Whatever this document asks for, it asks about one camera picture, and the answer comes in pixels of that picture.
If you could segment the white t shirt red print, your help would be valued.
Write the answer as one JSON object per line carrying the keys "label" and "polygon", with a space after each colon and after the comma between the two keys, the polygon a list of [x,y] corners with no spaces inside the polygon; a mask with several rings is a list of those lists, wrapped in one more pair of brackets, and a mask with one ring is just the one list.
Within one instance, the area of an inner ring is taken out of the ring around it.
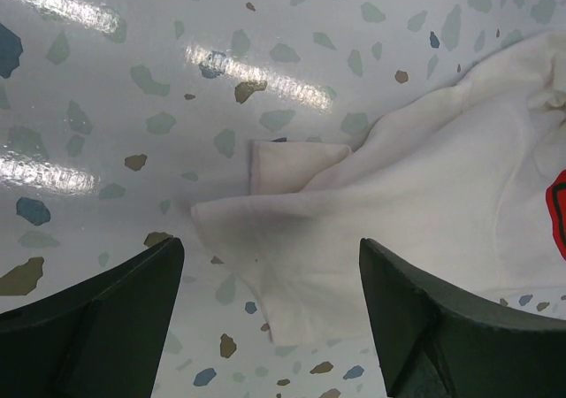
{"label": "white t shirt red print", "polygon": [[191,210],[279,346],[366,336],[359,244],[484,293],[565,283],[565,34],[484,59],[357,150],[256,142],[246,196]]}

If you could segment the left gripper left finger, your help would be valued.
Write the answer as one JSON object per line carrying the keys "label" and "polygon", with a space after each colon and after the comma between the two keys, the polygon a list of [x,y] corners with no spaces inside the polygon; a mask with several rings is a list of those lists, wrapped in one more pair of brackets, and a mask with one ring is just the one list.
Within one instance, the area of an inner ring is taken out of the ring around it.
{"label": "left gripper left finger", "polygon": [[184,264],[168,238],[1,316],[3,397],[149,397]]}

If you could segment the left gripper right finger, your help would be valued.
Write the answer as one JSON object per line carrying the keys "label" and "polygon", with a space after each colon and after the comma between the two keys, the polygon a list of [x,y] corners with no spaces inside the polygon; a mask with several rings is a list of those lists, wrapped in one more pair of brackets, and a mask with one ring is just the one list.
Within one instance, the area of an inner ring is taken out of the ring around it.
{"label": "left gripper right finger", "polygon": [[359,269],[389,397],[563,397],[565,323],[418,269],[371,239]]}

